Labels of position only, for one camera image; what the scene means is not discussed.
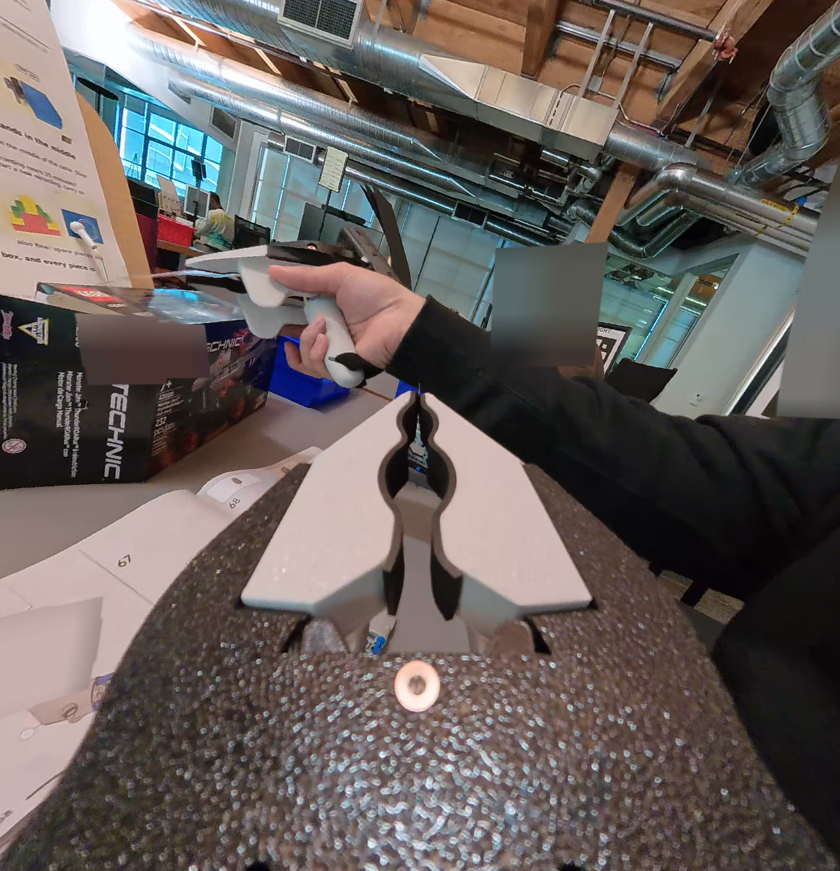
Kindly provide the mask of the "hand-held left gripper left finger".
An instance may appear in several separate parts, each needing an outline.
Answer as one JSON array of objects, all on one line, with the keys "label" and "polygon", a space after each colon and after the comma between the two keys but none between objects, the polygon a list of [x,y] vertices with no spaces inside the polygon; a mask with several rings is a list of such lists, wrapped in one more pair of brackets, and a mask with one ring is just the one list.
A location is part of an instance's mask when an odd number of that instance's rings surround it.
[{"label": "hand-held left gripper left finger", "polygon": [[395,615],[418,394],[403,394],[317,455],[241,594],[244,605],[310,616]]}]

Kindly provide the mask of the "person's right hand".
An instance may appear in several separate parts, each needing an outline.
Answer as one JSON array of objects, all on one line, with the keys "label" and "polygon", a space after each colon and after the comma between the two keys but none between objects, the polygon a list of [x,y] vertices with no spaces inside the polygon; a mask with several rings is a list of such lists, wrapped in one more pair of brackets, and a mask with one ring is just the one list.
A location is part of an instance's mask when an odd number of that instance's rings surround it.
[{"label": "person's right hand", "polygon": [[359,356],[385,370],[425,299],[395,280],[344,263],[324,267],[269,267],[273,280],[337,303]]}]

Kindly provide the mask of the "printed instruction board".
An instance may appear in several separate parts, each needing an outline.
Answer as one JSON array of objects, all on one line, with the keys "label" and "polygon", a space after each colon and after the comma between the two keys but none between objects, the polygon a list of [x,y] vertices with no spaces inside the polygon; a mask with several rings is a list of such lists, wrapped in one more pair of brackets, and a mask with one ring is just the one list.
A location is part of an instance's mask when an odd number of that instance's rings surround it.
[{"label": "printed instruction board", "polygon": [[0,294],[149,289],[117,146],[73,85],[46,2],[0,1]]}]

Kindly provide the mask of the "blue storage bin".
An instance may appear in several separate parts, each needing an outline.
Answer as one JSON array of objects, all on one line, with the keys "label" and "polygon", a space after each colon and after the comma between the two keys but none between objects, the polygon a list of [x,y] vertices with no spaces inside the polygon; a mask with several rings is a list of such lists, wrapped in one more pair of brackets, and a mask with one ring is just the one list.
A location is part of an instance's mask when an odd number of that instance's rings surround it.
[{"label": "blue storage bin", "polygon": [[288,364],[287,346],[299,346],[293,336],[279,336],[274,357],[269,392],[304,408],[317,408],[349,395],[349,387],[342,387],[329,378],[316,378],[296,371]]}]

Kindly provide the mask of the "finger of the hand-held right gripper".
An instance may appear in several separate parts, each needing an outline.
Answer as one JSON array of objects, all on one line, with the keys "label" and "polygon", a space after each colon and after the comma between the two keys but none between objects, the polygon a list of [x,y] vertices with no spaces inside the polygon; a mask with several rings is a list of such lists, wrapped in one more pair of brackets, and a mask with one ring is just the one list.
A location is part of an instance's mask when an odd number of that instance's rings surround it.
[{"label": "finger of the hand-held right gripper", "polygon": [[274,265],[288,265],[287,260],[270,257],[267,245],[258,245],[224,252],[212,252],[188,258],[184,271],[208,274],[240,274],[242,270],[268,274]]}]

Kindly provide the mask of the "clear plastic bag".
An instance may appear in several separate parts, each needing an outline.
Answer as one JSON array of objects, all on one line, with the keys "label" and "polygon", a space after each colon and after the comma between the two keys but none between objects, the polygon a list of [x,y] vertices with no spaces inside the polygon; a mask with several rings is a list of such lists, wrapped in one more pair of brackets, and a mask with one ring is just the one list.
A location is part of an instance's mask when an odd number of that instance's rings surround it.
[{"label": "clear plastic bag", "polygon": [[237,275],[180,270],[154,275],[153,285],[141,306],[162,320],[183,324],[244,320],[240,305],[244,290]]}]

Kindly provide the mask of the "black framed tag sign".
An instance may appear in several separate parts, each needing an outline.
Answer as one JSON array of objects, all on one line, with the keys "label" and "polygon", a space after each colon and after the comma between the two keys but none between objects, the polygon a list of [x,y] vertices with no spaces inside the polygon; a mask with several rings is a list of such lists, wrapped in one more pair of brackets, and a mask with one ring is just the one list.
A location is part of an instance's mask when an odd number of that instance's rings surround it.
[{"label": "black framed tag sign", "polygon": [[603,376],[606,376],[623,351],[632,333],[631,326],[599,322],[597,327],[597,348],[600,352]]}]

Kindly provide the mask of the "person's right forearm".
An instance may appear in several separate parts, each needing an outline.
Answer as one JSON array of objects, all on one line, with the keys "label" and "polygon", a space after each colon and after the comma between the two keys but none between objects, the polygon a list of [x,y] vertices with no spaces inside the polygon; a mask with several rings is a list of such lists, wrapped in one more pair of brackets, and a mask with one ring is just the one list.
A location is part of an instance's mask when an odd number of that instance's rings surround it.
[{"label": "person's right forearm", "polygon": [[840,605],[840,421],[667,415],[591,378],[488,366],[434,299],[388,369],[537,465],[643,559],[746,599]]}]

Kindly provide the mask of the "white instruction booklet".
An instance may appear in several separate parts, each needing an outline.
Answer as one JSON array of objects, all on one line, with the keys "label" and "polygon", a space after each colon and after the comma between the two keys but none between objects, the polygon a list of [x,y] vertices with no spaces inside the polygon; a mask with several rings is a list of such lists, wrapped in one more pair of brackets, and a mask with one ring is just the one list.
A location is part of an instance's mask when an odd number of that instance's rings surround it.
[{"label": "white instruction booklet", "polygon": [[56,785],[153,605],[235,517],[320,452],[161,495],[0,580],[0,850]]}]

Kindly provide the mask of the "silver ventilation duct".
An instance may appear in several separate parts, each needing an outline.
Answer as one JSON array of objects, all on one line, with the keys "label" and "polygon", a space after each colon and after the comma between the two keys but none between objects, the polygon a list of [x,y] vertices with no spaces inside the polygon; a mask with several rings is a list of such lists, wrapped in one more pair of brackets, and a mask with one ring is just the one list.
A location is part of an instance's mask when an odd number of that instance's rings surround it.
[{"label": "silver ventilation duct", "polygon": [[169,91],[552,239],[578,223],[657,256],[703,220],[806,255],[820,214],[820,94],[840,2],[742,104],[679,117],[772,2],[117,2]]}]

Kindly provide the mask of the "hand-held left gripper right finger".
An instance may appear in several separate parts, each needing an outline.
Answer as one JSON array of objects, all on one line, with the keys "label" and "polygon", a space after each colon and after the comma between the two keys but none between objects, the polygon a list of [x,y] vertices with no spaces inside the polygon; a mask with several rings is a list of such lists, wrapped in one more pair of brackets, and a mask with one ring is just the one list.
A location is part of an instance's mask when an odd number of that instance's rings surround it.
[{"label": "hand-held left gripper right finger", "polygon": [[439,497],[432,594],[445,619],[511,621],[592,595],[523,463],[432,394],[420,397],[426,478]]}]

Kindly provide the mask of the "black toy set box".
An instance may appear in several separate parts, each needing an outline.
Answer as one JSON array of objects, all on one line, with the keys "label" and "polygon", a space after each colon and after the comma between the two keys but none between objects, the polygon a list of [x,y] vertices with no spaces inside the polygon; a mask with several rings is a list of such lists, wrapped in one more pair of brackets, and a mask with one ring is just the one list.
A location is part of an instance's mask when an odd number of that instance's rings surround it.
[{"label": "black toy set box", "polygon": [[276,340],[162,320],[150,291],[0,294],[0,490],[142,483],[265,405]]}]

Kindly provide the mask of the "person's black sweater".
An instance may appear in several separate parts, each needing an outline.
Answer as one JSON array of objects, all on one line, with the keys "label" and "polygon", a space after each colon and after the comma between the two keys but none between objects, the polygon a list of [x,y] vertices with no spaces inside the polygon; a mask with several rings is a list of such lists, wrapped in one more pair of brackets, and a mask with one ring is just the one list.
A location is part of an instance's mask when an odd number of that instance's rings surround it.
[{"label": "person's black sweater", "polygon": [[770,583],[713,658],[757,753],[840,864],[840,583]]}]

